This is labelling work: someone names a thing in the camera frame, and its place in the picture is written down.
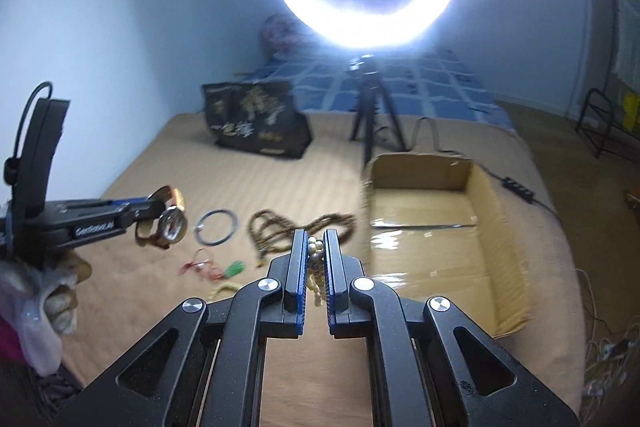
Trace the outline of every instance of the cardboard box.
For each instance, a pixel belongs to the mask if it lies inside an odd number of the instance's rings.
[[[471,160],[380,155],[366,172],[369,273],[398,295],[449,298],[492,337],[527,321],[527,278],[489,176]]]

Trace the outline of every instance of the wall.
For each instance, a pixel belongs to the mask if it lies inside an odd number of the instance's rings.
[[[562,114],[584,77],[590,12],[610,6],[610,0],[452,0],[438,26],[498,98]]]
[[[51,80],[72,104],[48,197],[99,196],[171,116],[199,110],[201,83],[264,61],[258,28],[278,3],[0,0],[2,157],[31,89]]]

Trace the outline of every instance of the metal bolt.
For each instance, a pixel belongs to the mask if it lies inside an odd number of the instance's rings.
[[[203,306],[202,301],[195,297],[192,297],[191,299],[187,299],[185,302],[182,303],[182,309],[187,313],[199,312],[202,309],[202,306]]]
[[[353,281],[353,286],[362,292],[366,292],[373,288],[373,280],[369,279],[369,277],[358,277]]]
[[[429,306],[437,312],[445,312],[451,308],[451,302],[446,297],[433,297],[429,301]]]
[[[266,279],[260,279],[258,281],[258,288],[266,292],[270,292],[271,290],[276,289],[278,287],[278,284],[280,283],[278,283],[278,281],[276,281],[275,279],[267,277]]]

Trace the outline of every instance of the tripod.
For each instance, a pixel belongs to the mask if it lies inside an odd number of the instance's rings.
[[[399,152],[405,152],[407,148],[398,114],[396,113],[396,106],[393,99],[391,99],[391,93],[381,78],[373,55],[363,55],[360,60],[352,61],[350,69],[360,73],[360,97],[350,140],[354,141],[358,136],[360,123],[364,118],[364,165],[366,166],[369,163],[373,151],[373,127],[376,117],[376,102],[379,96],[385,102],[393,130],[398,138]]]

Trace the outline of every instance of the blue checkered blanket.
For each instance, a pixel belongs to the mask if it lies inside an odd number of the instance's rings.
[[[491,91],[450,50],[403,57],[379,57],[385,83],[399,114],[478,121],[513,129]],[[298,110],[356,110],[357,80],[336,58],[272,60],[243,82],[288,80]]]

